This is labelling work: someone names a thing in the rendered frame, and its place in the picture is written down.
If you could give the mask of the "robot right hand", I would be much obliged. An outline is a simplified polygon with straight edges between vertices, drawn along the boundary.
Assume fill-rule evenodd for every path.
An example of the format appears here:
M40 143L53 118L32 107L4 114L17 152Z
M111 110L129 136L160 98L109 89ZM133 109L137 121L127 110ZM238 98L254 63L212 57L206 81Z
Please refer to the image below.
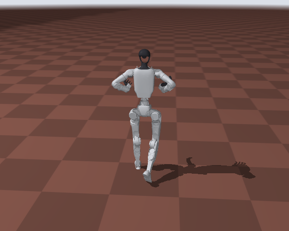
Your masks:
M172 79L171 76L169 76L169 78ZM166 82L161 84L162 87L164 87L164 86L166 86L166 85L167 85Z

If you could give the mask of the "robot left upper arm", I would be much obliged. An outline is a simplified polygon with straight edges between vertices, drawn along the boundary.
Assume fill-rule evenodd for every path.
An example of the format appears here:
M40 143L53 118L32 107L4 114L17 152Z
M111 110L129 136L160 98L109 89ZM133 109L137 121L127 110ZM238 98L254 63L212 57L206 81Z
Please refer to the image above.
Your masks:
M118 89L120 82L125 81L126 79L128 79L128 77L133 77L134 70L135 70L135 69L128 69L125 73L123 73L123 74L120 75L118 78L116 78L116 79L112 82L113 88Z

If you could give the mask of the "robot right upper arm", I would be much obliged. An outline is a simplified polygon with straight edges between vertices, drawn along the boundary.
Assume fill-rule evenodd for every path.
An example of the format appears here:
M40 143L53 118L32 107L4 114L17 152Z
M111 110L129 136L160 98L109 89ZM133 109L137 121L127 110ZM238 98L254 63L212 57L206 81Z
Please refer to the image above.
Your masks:
M167 83L168 89L172 89L176 86L175 82L171 80L165 73L163 73L160 69L154 69L154 73L156 78L160 78L162 81Z

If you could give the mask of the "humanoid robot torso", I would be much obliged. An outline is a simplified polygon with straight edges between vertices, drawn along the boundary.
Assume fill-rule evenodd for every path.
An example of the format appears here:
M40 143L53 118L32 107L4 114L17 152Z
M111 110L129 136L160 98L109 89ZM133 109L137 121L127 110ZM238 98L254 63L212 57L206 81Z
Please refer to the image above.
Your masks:
M133 79L134 91L137 97L141 98L140 104L137 106L137 115L142 117L150 117L150 110L152 106L151 104L149 104L148 100L154 91L154 69L152 68L152 66L148 70L135 68L133 73Z

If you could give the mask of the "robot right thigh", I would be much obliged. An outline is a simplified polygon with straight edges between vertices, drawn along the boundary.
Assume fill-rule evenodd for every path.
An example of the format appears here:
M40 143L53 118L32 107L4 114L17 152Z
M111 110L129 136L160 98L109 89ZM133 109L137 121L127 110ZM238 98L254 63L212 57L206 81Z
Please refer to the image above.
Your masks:
M159 142L161 130L161 112L156 109L150 110L152 119L152 140L149 143L150 148L154 149L156 141Z

